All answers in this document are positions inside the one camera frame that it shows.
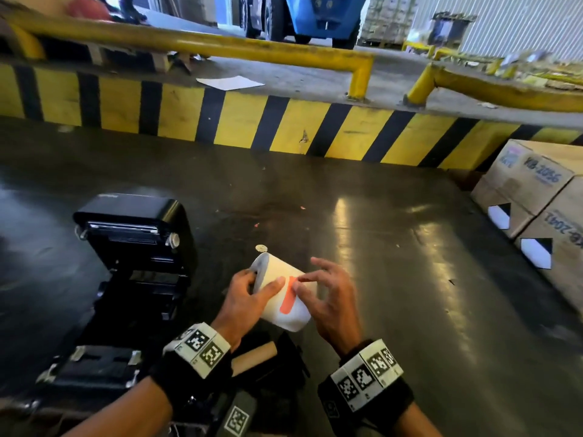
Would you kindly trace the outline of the person's right forearm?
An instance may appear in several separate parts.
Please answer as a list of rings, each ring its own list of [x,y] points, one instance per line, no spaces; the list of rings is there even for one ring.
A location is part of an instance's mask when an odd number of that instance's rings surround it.
[[[399,416],[392,434],[394,437],[443,437],[415,402]]]

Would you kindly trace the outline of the yellow black striped curb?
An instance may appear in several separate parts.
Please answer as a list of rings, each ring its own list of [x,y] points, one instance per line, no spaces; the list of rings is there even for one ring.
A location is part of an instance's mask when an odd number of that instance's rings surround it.
[[[511,139],[574,146],[583,131],[224,92],[0,62],[0,117],[421,168],[485,171]]]

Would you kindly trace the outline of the dark cart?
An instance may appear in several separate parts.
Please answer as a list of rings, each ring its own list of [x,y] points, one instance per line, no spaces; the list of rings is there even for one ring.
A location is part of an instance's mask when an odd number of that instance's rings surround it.
[[[458,50],[468,27],[477,20],[475,14],[436,12],[431,18],[427,44]]]

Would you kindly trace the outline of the brown cardboard tube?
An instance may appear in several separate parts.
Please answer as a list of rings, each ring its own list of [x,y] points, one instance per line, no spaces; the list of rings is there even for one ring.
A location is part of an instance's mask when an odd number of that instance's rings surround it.
[[[250,369],[257,367],[277,356],[276,344],[270,341],[245,352],[231,361],[232,377],[237,377]]]

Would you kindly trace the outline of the blue forklift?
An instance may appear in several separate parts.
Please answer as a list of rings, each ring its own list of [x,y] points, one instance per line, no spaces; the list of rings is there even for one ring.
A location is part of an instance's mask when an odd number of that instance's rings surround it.
[[[239,0],[240,27],[246,38],[309,44],[331,39],[332,47],[353,50],[366,0]]]

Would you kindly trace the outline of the black right wrist band with markers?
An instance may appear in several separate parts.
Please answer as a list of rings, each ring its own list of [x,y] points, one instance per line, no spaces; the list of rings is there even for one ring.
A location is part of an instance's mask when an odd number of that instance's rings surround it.
[[[318,385],[318,397],[336,437],[357,437],[369,423],[389,435],[412,405],[404,371],[381,339],[365,340]]]

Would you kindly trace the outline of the long yellow guard rail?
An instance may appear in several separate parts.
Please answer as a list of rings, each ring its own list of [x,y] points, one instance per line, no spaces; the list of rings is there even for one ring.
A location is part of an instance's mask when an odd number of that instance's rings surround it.
[[[347,96],[359,101],[365,99],[374,64],[373,53],[355,50],[260,41],[71,17],[58,19],[27,11],[12,11],[0,14],[0,17],[10,26],[19,27],[24,32],[70,41],[86,41],[121,48],[143,48],[159,52],[198,53],[219,58],[350,72],[352,78]]]

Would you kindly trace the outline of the orange tape strip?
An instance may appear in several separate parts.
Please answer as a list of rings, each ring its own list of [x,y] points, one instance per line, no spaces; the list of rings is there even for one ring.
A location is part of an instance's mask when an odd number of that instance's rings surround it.
[[[288,286],[285,289],[285,294],[279,308],[279,312],[283,315],[288,315],[295,305],[296,294],[293,286],[296,280],[297,278],[293,276],[288,278]]]

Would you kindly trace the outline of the wrapped pallet of goods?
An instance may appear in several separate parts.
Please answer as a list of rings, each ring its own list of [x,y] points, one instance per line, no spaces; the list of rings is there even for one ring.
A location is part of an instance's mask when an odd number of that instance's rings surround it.
[[[356,44],[401,48],[409,35],[420,0],[366,0]]]

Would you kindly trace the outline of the white label roll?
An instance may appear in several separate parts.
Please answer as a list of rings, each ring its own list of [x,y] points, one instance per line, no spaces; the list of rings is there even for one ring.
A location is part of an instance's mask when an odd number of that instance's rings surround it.
[[[268,252],[261,253],[254,260],[250,269],[256,273],[252,290],[253,293],[257,293],[268,283],[280,276],[285,277],[286,279],[286,283],[281,289],[281,292],[274,296],[267,304],[261,315],[261,319],[290,332],[298,332],[302,330],[310,322],[311,316],[305,305],[297,296],[295,305],[288,315],[281,314],[279,308],[285,295],[285,289],[288,286],[288,278],[290,276],[298,278],[299,276],[302,276],[304,272]]]

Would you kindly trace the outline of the black wrist band with markers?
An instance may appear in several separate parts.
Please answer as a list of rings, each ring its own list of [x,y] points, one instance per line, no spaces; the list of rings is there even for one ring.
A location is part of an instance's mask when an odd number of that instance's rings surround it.
[[[257,411],[257,400],[231,385],[230,349],[208,324],[194,324],[164,347],[149,371],[167,397],[172,417],[197,409],[210,420],[210,437],[245,437]]]
[[[336,437],[357,437],[369,423],[389,435],[412,405],[404,371],[381,339],[365,340],[318,385],[318,397]]]

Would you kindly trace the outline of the cardboard box with blue print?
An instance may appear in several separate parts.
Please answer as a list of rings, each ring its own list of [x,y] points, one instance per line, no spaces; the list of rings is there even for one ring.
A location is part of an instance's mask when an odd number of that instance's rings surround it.
[[[583,318],[583,176],[574,176],[515,246]]]
[[[514,240],[577,176],[583,146],[510,139],[470,197]]]

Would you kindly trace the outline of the wooden pallet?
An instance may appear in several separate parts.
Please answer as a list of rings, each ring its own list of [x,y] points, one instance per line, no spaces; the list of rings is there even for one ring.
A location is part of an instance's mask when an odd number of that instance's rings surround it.
[[[192,59],[188,53],[119,48],[93,42],[79,43],[87,47],[93,65],[162,74],[178,68],[189,75],[193,73]]]

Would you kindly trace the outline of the black label printer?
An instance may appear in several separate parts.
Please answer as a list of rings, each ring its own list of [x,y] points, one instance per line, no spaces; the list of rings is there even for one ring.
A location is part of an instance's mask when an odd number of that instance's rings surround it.
[[[73,220],[108,279],[37,377],[26,401],[33,411],[92,412],[142,381],[176,332],[198,264],[186,210],[176,199],[104,193]]]

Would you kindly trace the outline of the person's left hand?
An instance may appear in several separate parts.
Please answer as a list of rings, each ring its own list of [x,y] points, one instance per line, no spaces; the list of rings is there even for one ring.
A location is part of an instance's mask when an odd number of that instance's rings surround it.
[[[237,272],[231,279],[224,302],[217,316],[210,324],[235,351],[243,337],[257,324],[263,309],[256,309],[250,293],[256,274],[245,269]]]

